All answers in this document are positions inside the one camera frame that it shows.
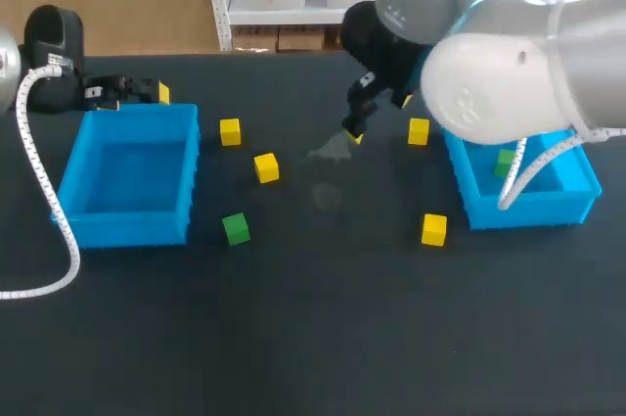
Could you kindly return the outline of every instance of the blue plastic bin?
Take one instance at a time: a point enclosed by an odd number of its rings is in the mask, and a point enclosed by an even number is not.
[[[87,113],[59,190],[78,246],[184,245],[199,150],[196,105]]]
[[[521,170],[570,135],[563,131],[529,138]],[[494,167],[500,149],[515,150],[516,144],[476,145],[447,131],[444,138],[472,230],[583,223],[602,193],[585,152],[576,147],[544,167],[508,210],[499,210],[505,180],[494,175]]]

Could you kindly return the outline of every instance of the green cube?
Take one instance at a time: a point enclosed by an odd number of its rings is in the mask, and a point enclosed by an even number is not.
[[[222,218],[222,223],[224,224],[224,230],[226,230],[228,244],[231,247],[249,241],[250,232],[247,229],[246,218],[242,213]]]
[[[499,178],[506,178],[509,174],[509,169],[515,158],[514,150],[501,149],[498,154],[498,161],[496,162],[496,169],[494,174]]]

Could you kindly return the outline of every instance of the black device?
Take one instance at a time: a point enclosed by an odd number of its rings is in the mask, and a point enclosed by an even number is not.
[[[367,118],[376,112],[375,99],[383,90],[391,90],[393,106],[404,106],[412,95],[409,81],[416,62],[429,46],[394,35],[380,22],[371,1],[357,3],[346,11],[340,40],[345,51],[370,70],[348,90],[350,112],[341,124],[358,138],[366,130]]]
[[[23,44],[22,77],[29,70],[59,65],[63,78],[37,81],[28,95],[28,109],[38,113],[115,110],[120,102],[169,103],[164,87],[152,78],[123,74],[90,75],[85,70],[84,29],[80,16],[53,5],[34,10],[26,22]]]

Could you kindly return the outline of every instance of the metal shelf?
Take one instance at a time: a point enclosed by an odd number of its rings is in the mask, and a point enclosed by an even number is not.
[[[304,8],[296,10],[252,11],[246,0],[226,0],[231,24],[339,24],[345,9],[331,9],[326,0],[306,0]]]
[[[326,0],[306,0],[297,10],[253,11],[246,0],[211,0],[215,27],[222,51],[233,49],[232,24],[339,24],[345,9],[330,9]]]

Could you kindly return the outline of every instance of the toy block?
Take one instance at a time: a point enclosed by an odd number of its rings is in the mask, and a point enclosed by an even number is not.
[[[274,154],[265,154],[254,157],[254,169],[261,184],[276,181],[280,174],[278,171],[278,162]]]
[[[242,213],[222,218],[222,223],[231,247],[249,241],[250,232],[247,229],[246,217]]]
[[[428,119],[411,119],[409,123],[409,145],[426,145],[430,121]]]
[[[224,147],[242,144],[242,130],[238,119],[222,119],[219,121],[219,135]]]
[[[402,109],[404,110],[404,108],[409,104],[409,102],[413,99],[413,94],[407,95],[407,97],[404,99],[404,101],[402,102]]]
[[[348,132],[347,130],[345,131],[346,134],[348,134],[349,139],[354,142],[356,145],[361,145],[361,142],[363,142],[363,136],[365,134],[361,134],[358,137],[354,137],[350,132]]]
[[[162,105],[169,105],[169,88],[161,82],[158,83],[158,101]]]
[[[424,216],[424,229],[422,231],[422,243],[432,247],[443,247],[446,240],[448,217],[427,213]]]
[[[501,149],[498,154],[498,160],[496,161],[496,169],[494,169],[494,174],[499,178],[506,178],[507,174],[509,174],[509,169],[513,164],[513,160],[515,158],[515,151]]]

